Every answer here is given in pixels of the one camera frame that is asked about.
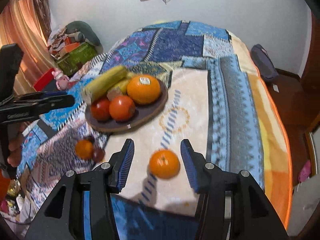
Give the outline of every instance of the silver bolt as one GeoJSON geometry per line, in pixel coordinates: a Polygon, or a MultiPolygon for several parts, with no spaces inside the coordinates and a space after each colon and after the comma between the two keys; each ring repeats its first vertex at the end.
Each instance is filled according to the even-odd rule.
{"type": "Polygon", "coordinates": [[[110,166],[111,166],[110,163],[103,163],[103,164],[101,164],[101,168],[103,168],[104,170],[110,168],[110,166]]]}
{"type": "Polygon", "coordinates": [[[249,171],[243,170],[241,171],[241,175],[244,177],[248,177],[250,175],[249,171]]]}
{"type": "Polygon", "coordinates": [[[208,169],[208,170],[212,170],[214,168],[214,164],[213,163],[206,163],[205,164],[205,167],[208,169]]]}
{"type": "Polygon", "coordinates": [[[70,171],[66,172],[66,176],[67,177],[71,177],[71,176],[73,176],[73,174],[75,174],[75,172],[73,170],[70,170],[70,171]]]}

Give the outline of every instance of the oval tray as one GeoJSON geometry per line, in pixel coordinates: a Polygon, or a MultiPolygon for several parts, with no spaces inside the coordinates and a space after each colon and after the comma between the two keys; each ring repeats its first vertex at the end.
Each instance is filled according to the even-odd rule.
{"type": "Polygon", "coordinates": [[[136,112],[132,118],[125,122],[116,122],[114,119],[110,119],[106,122],[98,122],[92,117],[90,112],[90,106],[85,109],[85,119],[88,124],[99,132],[120,132],[128,130],[132,127],[141,125],[155,117],[164,108],[165,103],[168,100],[168,90],[165,84],[159,80],[161,95],[156,102],[150,105],[138,105],[136,104],[136,112]]]}

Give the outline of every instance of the bed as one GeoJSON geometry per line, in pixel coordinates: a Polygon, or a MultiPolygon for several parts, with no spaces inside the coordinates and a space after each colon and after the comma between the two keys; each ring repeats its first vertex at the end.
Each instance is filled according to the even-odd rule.
{"type": "Polygon", "coordinates": [[[121,240],[148,239],[146,234],[155,232],[159,239],[172,234],[192,239],[199,196],[193,194],[183,165],[169,181],[148,172],[149,157],[159,148],[173,150],[182,163],[180,141],[188,138],[195,151],[223,170],[248,170],[287,228],[292,196],[287,134],[248,49],[233,33],[192,21],[146,26],[93,58],[72,81],[68,93],[75,105],[41,116],[26,131],[17,174],[36,210],[66,171],[84,172],[99,165],[75,155],[77,140],[93,135],[108,161],[126,138],[132,138],[135,156],[126,187],[112,197],[121,240]],[[161,114],[139,128],[98,133],[85,121],[80,90],[120,64],[161,79],[169,98],[161,114]],[[161,226],[168,220],[176,227],[164,233],[161,226]]]}

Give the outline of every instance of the human hand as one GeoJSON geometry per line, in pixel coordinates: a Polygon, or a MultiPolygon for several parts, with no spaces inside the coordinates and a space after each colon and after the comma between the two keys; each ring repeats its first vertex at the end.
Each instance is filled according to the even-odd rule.
{"type": "Polygon", "coordinates": [[[11,139],[9,141],[9,151],[10,151],[10,155],[7,158],[7,162],[12,166],[12,167],[18,167],[21,159],[22,159],[22,143],[24,140],[23,134],[22,132],[24,131],[24,129],[26,128],[26,125],[24,123],[22,123],[20,125],[19,128],[19,132],[17,134],[17,136],[14,139],[11,139]]]}

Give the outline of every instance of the pink plush doll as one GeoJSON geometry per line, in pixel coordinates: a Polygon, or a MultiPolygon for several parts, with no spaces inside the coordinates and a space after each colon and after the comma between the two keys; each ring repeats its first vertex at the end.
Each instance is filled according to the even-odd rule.
{"type": "Polygon", "coordinates": [[[53,78],[57,81],[57,88],[59,90],[65,90],[68,86],[69,78],[64,75],[63,72],[58,68],[55,68],[54,71],[52,71],[52,75],[53,78]]]}

